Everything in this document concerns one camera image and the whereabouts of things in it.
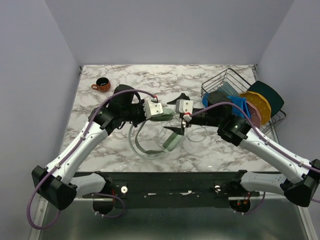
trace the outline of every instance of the table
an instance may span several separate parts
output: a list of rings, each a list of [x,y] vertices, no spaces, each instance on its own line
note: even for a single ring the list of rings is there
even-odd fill
[[[255,78],[250,65],[85,65],[80,77],[72,112],[70,115],[63,148],[80,132],[91,111],[109,97],[117,85],[126,84],[135,89],[151,92],[167,103],[185,93],[192,100],[201,102],[201,84],[223,70],[232,68],[249,83]],[[101,93],[91,88],[98,78],[107,77],[111,89]],[[195,102],[195,107],[202,107]],[[149,149],[159,149],[157,135],[166,123],[147,122],[139,135],[141,145]],[[178,126],[178,121],[170,123]],[[79,171],[93,172],[222,172],[222,171],[276,171],[268,163],[254,154],[225,142],[217,135],[217,129],[208,127],[194,131],[190,139],[165,156],[147,160],[136,156],[128,143],[129,124],[122,130],[115,130],[100,143],[80,166]],[[160,143],[170,135],[165,130],[160,135]]]

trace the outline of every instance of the yellow plate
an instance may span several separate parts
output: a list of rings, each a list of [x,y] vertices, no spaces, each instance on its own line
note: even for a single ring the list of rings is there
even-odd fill
[[[259,110],[261,115],[261,125],[265,125],[270,121],[271,106],[264,96],[254,91],[246,91],[240,93],[239,97],[246,98],[248,102],[252,103]]]

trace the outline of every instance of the mug handle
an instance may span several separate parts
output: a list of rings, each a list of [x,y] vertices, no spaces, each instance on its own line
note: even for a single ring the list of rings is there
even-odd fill
[[[92,84],[91,88],[94,89],[94,90],[98,90],[98,85],[97,84]]]

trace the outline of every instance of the gray floor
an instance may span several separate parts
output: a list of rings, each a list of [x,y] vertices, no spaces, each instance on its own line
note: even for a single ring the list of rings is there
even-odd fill
[[[44,224],[56,209],[48,207]],[[41,240],[306,240],[298,208],[285,199],[267,199],[255,213],[231,209],[129,209],[117,219],[102,219],[92,202],[74,201]]]

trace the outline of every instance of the marble table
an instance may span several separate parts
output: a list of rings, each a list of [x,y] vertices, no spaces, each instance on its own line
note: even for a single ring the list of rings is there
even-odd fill
[[[249,83],[254,83],[254,74],[249,65],[85,65],[77,88],[63,148],[80,132],[91,111],[109,97],[119,84],[151,92],[157,95],[162,103],[177,98],[180,93],[185,93],[195,101],[195,107],[201,107],[202,104],[196,102],[201,101],[201,84],[227,68],[234,69]],[[101,93],[91,89],[91,85],[100,77],[110,79],[111,90],[109,92]],[[177,120],[169,123],[149,121],[139,135],[140,144],[147,150],[160,150],[157,143],[163,143],[171,134],[169,130],[162,131],[165,124],[180,125]],[[178,148],[161,158],[142,159],[130,149],[129,127],[127,123],[122,130],[113,131],[91,152],[79,167],[79,171],[276,171],[254,154],[222,140],[214,127],[207,127],[206,132],[203,128],[197,129],[189,135],[193,141],[204,138],[201,142],[191,142],[185,139]]]

